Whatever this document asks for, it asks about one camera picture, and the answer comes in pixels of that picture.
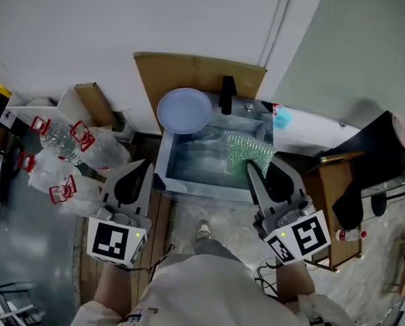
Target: white wall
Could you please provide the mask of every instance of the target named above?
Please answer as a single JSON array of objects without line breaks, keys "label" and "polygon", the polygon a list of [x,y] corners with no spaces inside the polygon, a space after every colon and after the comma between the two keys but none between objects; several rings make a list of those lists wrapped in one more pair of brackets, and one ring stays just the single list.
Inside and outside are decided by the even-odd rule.
[{"label": "white wall", "polygon": [[405,0],[321,0],[272,101],[358,128],[405,119]]},{"label": "white wall", "polygon": [[159,132],[133,52],[259,64],[278,0],[0,0],[0,81],[25,98],[99,83],[137,130]]}]

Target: plastic bottle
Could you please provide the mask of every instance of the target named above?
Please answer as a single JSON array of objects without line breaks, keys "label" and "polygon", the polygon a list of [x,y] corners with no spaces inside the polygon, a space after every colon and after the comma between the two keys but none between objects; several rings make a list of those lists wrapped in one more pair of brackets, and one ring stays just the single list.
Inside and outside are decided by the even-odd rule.
[{"label": "plastic bottle", "polygon": [[71,135],[79,143],[76,153],[80,160],[103,176],[130,162],[130,154],[116,141],[112,131],[92,127],[87,128],[79,121],[71,129]]},{"label": "plastic bottle", "polygon": [[359,232],[359,230],[339,230],[336,233],[336,239],[339,241],[347,241],[347,242],[354,242],[356,240],[360,240],[361,238],[365,238],[367,236],[367,232]]},{"label": "plastic bottle", "polygon": [[53,204],[62,203],[65,211],[84,216],[95,217],[101,200],[104,184],[81,175],[70,175],[67,182],[50,187]]},{"label": "plastic bottle", "polygon": [[48,149],[41,150],[35,156],[22,152],[18,166],[29,173],[29,186],[47,194],[50,187],[65,183],[70,175],[80,175],[75,166],[60,160]]},{"label": "plastic bottle", "polygon": [[77,141],[70,134],[70,127],[67,124],[35,117],[31,130],[40,134],[39,141],[43,149],[49,149],[61,160],[70,162],[77,166],[81,163],[75,150]]}]

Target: floor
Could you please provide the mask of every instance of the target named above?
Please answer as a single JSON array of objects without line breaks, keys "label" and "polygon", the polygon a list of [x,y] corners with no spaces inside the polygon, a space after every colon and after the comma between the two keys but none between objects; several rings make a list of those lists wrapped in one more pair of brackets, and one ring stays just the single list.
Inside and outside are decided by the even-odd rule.
[{"label": "floor", "polygon": [[[39,139],[23,139],[28,153],[40,150]],[[1,205],[0,284],[27,282],[44,325],[69,325],[75,315],[73,243],[75,216],[62,214],[50,197],[28,187],[23,170],[10,183]]]},{"label": "floor", "polygon": [[[405,191],[405,186],[389,195]],[[363,229],[368,236],[363,241],[363,259],[354,259],[335,274],[322,269],[309,268],[317,292],[339,303],[360,323],[373,325],[383,320],[389,309],[399,300],[397,295],[382,293],[396,282],[402,269],[402,254],[394,240],[405,236],[405,198],[390,204],[382,217],[375,217],[370,198],[363,199]],[[249,206],[215,207],[204,200],[180,199],[172,209],[171,242],[176,253],[192,253],[189,238],[195,233],[200,219],[211,223],[213,237],[229,248],[253,271],[266,259],[274,264],[274,253],[262,242],[252,228],[256,208]],[[276,282],[271,270],[261,273],[269,283]]]}]

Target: white shirt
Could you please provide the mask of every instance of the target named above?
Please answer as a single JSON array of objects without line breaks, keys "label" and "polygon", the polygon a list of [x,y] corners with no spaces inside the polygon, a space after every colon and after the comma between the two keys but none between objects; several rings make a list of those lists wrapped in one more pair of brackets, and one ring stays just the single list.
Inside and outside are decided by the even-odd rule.
[{"label": "white shirt", "polygon": [[72,326],[318,326],[327,322],[355,325],[325,296],[300,296],[288,308],[267,297],[241,262],[197,255],[159,269],[124,320],[103,305],[88,302],[79,309]]}]

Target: person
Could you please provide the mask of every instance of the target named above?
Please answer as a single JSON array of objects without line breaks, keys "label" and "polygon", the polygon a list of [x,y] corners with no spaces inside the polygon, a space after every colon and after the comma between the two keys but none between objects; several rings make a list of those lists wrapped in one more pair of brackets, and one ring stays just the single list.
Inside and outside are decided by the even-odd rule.
[{"label": "person", "polygon": [[195,255],[165,262],[156,271],[134,310],[130,272],[105,264],[94,300],[79,309],[72,326],[355,325],[338,304],[315,293],[303,261],[277,268],[277,301],[245,264],[211,238],[206,221],[193,246]]}]

